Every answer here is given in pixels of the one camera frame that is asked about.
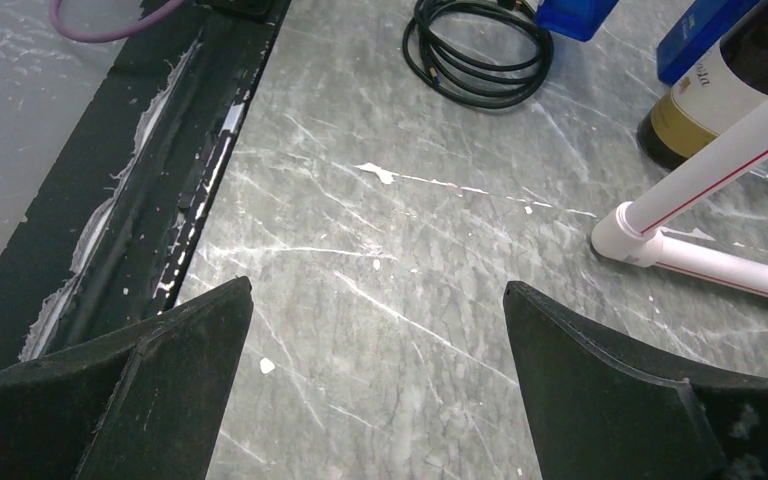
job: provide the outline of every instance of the gray marble surface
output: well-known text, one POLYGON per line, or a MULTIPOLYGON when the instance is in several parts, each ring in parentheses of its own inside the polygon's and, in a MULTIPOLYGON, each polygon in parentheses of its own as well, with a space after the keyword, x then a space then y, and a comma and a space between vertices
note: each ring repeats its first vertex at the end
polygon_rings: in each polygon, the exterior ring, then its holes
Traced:
MULTIPOLYGON (((634 131, 664 91, 651 52, 689 3, 625 0, 593 41, 556 37, 536 97, 487 114, 408 71, 407 0, 294 0, 182 291, 254 284, 208 478, 540 478, 501 306, 512 279, 768 376, 768 301, 589 248, 664 175, 634 131)), ((443 27, 523 54, 504 28, 443 27)), ((670 228, 768 262, 768 184, 741 179, 670 228)))

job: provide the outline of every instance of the wine bottle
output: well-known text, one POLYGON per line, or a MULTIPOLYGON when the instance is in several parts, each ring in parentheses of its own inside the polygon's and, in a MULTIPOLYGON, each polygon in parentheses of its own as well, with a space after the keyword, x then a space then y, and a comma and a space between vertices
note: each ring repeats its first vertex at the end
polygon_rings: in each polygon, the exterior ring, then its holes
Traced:
POLYGON ((746 14, 664 95, 637 131, 674 169, 768 98, 768 0, 746 14))

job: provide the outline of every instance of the wine bottle label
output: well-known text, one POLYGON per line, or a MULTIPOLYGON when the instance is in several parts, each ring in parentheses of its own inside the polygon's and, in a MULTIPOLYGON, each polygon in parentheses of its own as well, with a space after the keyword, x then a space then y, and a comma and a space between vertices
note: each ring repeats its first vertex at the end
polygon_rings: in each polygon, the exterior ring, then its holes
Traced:
POLYGON ((670 150, 689 158, 767 98, 732 73, 718 41, 655 104, 652 128, 670 150))

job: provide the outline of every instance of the coiled black cable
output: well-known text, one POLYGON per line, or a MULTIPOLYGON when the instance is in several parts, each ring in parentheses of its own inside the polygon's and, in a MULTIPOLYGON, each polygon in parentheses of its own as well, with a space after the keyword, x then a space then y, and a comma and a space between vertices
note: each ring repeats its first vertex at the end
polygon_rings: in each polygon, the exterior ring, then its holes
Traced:
POLYGON ((552 35, 548 30, 534 23, 534 10, 519 0, 511 6, 520 10, 526 18, 514 15, 496 4, 485 1, 465 0, 418 0, 414 6, 413 19, 405 27, 402 37, 402 54, 413 72, 437 93, 461 105, 500 109, 512 107, 540 88, 549 73, 554 55, 552 35), (515 65, 485 63, 458 52, 452 45, 431 31, 431 24, 446 15, 466 13, 490 18, 520 30, 528 36, 537 49, 534 57, 515 65), (420 67, 408 52, 408 43, 414 31, 418 34, 420 67), (531 73, 524 70, 536 67, 531 73), (499 85, 498 89, 487 89, 470 85, 458 78, 451 69, 468 76, 499 85), (499 76, 492 73, 523 71, 522 76, 499 76), (440 75, 458 87, 462 92, 447 88, 440 75))

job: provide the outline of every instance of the blue plastic object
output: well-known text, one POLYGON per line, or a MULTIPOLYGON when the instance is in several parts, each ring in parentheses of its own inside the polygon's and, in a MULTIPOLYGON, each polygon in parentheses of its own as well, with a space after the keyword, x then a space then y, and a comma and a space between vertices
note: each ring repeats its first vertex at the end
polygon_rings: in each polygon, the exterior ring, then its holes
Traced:
POLYGON ((760 0, 696 0, 658 44, 658 78, 672 85, 760 0))
POLYGON ((537 25, 576 40, 593 38, 619 0, 543 0, 537 7, 537 25))

